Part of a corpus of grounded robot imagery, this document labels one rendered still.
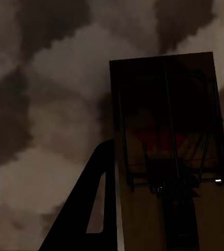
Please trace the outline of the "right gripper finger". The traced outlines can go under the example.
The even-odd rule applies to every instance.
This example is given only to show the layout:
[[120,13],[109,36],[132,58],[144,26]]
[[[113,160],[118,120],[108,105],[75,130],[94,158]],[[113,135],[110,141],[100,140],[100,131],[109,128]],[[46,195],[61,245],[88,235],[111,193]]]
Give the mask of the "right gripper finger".
[[[86,233],[101,175],[105,176],[101,233]],[[39,251],[117,251],[114,140],[99,144]]]

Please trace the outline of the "mousetrap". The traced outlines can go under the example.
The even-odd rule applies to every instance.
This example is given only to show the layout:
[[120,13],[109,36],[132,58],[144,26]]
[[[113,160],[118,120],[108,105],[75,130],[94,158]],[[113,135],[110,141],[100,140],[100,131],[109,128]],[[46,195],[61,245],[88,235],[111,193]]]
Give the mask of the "mousetrap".
[[109,61],[124,251],[224,251],[213,52]]

